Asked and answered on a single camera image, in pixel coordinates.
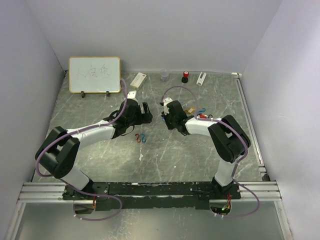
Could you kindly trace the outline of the red carabiner clip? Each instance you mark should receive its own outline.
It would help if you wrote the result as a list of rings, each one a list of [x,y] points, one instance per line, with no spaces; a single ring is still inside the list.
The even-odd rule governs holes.
[[[136,142],[137,142],[137,143],[140,143],[140,142],[141,142],[141,136],[140,136],[139,133],[136,133],[136,134],[135,134],[135,139],[136,139]]]

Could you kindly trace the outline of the teal carabiner clip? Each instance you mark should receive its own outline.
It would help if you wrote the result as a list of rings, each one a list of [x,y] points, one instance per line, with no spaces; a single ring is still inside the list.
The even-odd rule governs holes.
[[[146,142],[146,135],[144,133],[140,134],[140,140],[141,140],[142,143]]]

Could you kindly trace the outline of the blue carabiner clip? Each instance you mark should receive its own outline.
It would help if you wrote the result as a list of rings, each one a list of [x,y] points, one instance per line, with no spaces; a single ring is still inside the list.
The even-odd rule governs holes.
[[[206,111],[205,108],[202,108],[201,110],[198,111],[198,114],[203,114]]]

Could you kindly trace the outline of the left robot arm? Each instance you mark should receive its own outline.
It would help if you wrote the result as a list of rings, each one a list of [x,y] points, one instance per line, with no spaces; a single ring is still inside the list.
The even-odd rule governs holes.
[[[51,177],[75,187],[75,193],[81,199],[89,199],[94,193],[94,182],[75,166],[78,151],[124,136],[129,128],[151,123],[153,115],[148,103],[143,102],[142,106],[144,112],[136,100],[128,99],[121,103],[119,110],[93,125],[69,130],[61,126],[53,128],[38,149],[35,160]]]

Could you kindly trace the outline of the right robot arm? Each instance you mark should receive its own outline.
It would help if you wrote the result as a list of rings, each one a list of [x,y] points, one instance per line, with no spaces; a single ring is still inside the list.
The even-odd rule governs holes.
[[[220,157],[218,170],[212,178],[212,193],[223,199],[230,192],[239,161],[248,154],[251,141],[235,118],[201,118],[187,116],[177,100],[165,98],[161,103],[165,124],[169,130],[176,129],[184,136],[202,135],[211,137]]]

